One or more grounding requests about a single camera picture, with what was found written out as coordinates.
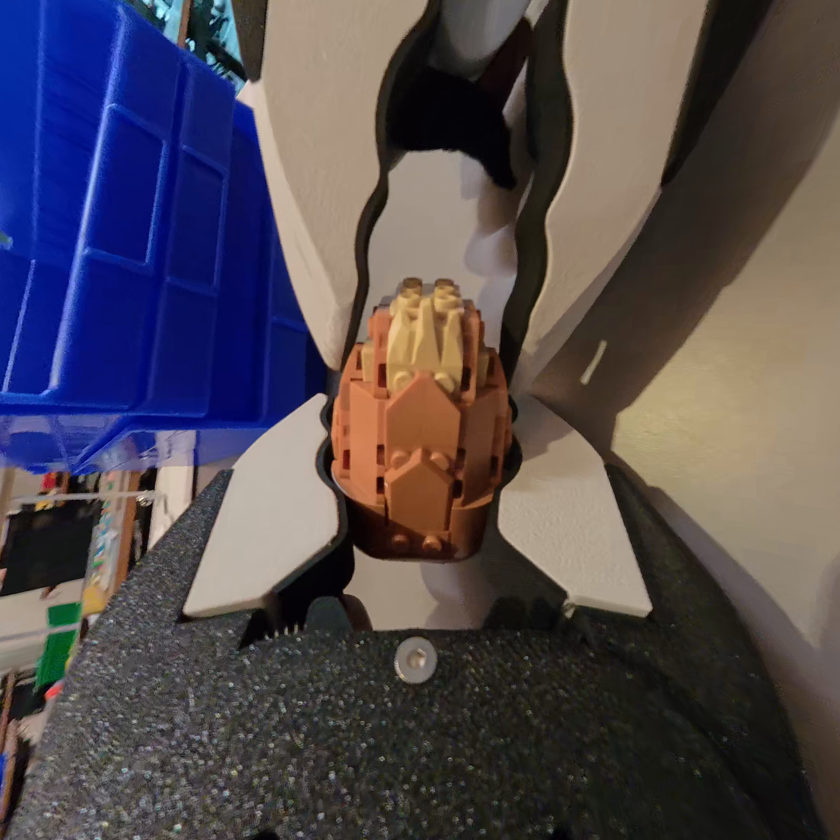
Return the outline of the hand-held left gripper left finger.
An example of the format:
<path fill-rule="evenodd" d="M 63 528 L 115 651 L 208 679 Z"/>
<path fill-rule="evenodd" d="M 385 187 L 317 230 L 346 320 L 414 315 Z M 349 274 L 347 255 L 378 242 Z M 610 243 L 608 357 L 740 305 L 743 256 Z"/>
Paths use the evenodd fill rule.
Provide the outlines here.
<path fill-rule="evenodd" d="M 183 614 L 205 618 L 265 606 L 308 579 L 319 594 L 342 593 L 354 549 L 316 394 L 265 431 L 236 460 L 186 597 Z"/>

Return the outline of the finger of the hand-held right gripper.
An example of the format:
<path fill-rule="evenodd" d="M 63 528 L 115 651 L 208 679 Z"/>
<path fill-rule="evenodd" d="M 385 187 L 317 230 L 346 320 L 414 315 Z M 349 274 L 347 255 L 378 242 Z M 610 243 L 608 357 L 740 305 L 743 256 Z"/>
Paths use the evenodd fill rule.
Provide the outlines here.
<path fill-rule="evenodd" d="M 367 243 L 387 195 L 386 105 L 433 23 L 433 2 L 267 4 L 259 147 L 290 283 L 329 368 L 343 367 L 367 295 Z"/>
<path fill-rule="evenodd" d="M 506 372 L 531 384 L 613 277 L 660 194 L 708 2 L 567 2 L 534 50 L 539 153 L 517 227 Z"/>

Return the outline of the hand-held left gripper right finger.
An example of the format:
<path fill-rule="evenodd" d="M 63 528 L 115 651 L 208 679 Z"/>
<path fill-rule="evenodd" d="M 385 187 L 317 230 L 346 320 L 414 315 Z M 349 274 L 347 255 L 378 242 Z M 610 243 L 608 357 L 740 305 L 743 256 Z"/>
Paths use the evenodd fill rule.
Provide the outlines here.
<path fill-rule="evenodd" d="M 645 617 L 652 603 L 600 455 L 530 395 L 513 431 L 521 462 L 500 491 L 489 581 L 527 602 Z"/>

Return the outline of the orange and tan toy segment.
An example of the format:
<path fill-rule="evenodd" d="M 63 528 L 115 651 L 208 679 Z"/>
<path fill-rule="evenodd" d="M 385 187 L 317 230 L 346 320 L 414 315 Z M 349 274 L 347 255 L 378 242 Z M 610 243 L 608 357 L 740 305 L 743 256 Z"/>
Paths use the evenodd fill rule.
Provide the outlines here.
<path fill-rule="evenodd" d="M 353 543 L 382 560 L 475 554 L 512 441 L 507 379 L 451 279 L 405 278 L 373 309 L 332 411 Z"/>

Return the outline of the white base board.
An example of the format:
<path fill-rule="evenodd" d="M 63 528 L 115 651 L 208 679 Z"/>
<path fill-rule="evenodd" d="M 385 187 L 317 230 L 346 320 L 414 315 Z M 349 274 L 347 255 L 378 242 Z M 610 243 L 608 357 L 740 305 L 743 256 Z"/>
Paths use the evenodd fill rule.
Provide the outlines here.
<path fill-rule="evenodd" d="M 168 466 L 157 470 L 148 548 L 152 549 L 194 499 L 195 467 Z"/>

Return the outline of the blue plastic bin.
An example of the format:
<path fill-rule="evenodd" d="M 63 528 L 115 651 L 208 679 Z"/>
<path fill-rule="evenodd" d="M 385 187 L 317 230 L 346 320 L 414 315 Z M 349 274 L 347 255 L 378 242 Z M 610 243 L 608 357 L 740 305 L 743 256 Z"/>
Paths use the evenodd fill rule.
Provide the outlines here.
<path fill-rule="evenodd" d="M 324 386 L 253 111 L 121 2 L 2 2 L 2 463 L 247 447 Z"/>

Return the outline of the black monitor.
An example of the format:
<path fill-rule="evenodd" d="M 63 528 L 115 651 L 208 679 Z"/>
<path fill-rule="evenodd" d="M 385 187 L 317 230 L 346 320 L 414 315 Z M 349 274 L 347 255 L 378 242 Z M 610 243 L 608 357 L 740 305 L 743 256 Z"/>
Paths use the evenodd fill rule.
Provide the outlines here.
<path fill-rule="evenodd" d="M 66 501 L 46 510 L 24 509 L 8 521 L 2 550 L 2 596 L 83 579 L 102 505 Z"/>

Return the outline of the green storage bin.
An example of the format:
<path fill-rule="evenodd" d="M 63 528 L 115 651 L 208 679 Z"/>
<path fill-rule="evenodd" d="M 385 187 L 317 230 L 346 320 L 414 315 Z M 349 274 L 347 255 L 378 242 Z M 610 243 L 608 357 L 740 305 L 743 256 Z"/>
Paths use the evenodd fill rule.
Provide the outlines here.
<path fill-rule="evenodd" d="M 81 612 L 81 602 L 69 602 L 48 608 L 47 636 L 35 673 L 37 689 L 48 688 L 63 679 L 79 634 Z"/>

